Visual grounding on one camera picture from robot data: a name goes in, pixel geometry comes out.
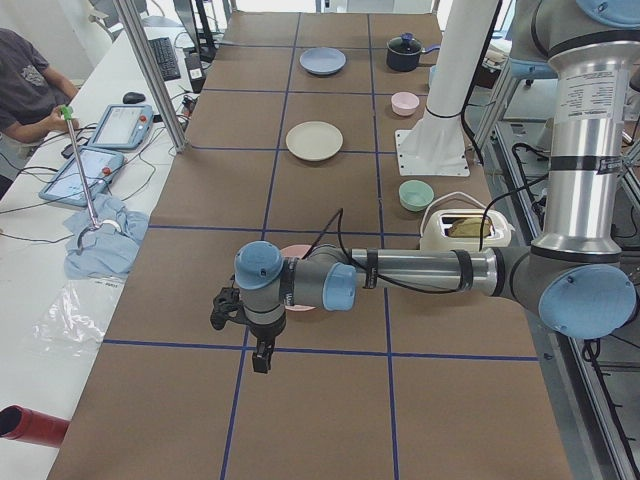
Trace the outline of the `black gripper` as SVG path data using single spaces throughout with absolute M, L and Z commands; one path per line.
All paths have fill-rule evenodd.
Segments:
M 285 319 L 278 319 L 270 324 L 249 323 L 250 332 L 256 338 L 256 348 L 252 353 L 252 367 L 255 373 L 270 371 L 270 354 L 274 351 L 276 338 L 285 327 Z

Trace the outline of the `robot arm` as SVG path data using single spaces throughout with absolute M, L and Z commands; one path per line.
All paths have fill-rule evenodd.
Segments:
M 519 303 L 547 327 L 594 340 L 623 326 L 636 290 L 611 238 L 624 130 L 624 103 L 639 57 L 635 1 L 520 1 L 510 62 L 520 76 L 558 78 L 542 232 L 527 247 L 425 251 L 347 249 L 316 243 L 300 258 L 266 241 L 234 259 L 231 303 L 216 302 L 212 325 L 246 325 L 253 368 L 266 373 L 286 307 L 351 309 L 360 288 L 396 286 L 426 294 L 477 290 Z

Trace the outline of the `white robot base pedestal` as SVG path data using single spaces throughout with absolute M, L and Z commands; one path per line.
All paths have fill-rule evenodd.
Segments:
M 443 33 L 423 117 L 398 130 L 396 153 L 402 176 L 470 175 L 465 156 L 463 110 L 478 63 L 484 58 L 498 0 L 454 1 Z

